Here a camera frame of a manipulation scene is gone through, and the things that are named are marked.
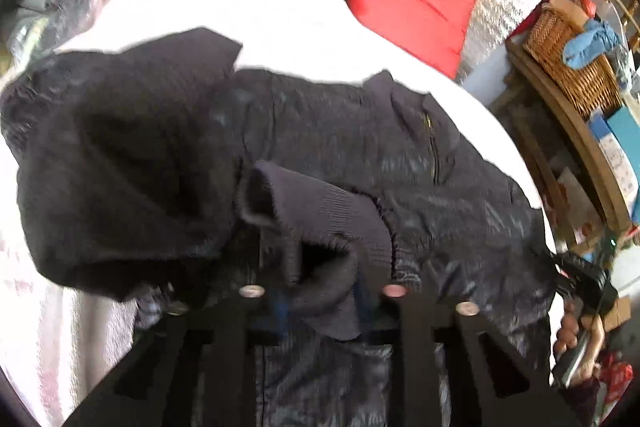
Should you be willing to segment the right human hand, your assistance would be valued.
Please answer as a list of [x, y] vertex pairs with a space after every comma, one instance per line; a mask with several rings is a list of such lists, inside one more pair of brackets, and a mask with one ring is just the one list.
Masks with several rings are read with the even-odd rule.
[[553, 345], [553, 378], [563, 387], [575, 387], [596, 373], [597, 358], [604, 343], [604, 327], [599, 314], [577, 316], [573, 300], [564, 301], [564, 314]]

